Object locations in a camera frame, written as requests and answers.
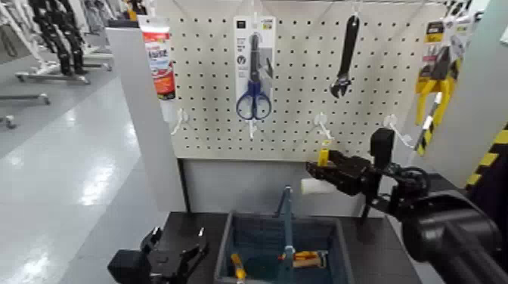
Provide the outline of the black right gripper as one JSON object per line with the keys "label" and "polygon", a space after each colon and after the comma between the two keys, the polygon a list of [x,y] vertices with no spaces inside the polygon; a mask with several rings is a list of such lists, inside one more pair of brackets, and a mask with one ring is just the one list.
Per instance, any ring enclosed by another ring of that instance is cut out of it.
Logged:
{"label": "black right gripper", "polygon": [[[374,156],[373,161],[360,156],[346,156],[338,150],[330,150],[324,167],[316,162],[306,162],[305,195],[325,194],[339,191],[348,196],[362,193],[376,198],[382,175],[383,160]],[[344,173],[354,171],[355,178]]]}

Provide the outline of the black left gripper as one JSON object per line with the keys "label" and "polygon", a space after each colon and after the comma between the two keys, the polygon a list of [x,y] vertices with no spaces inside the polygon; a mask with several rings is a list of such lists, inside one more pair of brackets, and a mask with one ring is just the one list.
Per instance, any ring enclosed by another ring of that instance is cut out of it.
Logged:
{"label": "black left gripper", "polygon": [[[161,227],[154,227],[141,241],[140,250],[150,254],[156,249],[163,234]],[[193,248],[182,252],[154,252],[150,255],[150,282],[187,283],[191,275],[209,252],[206,229],[201,227],[197,234],[197,243]]]}

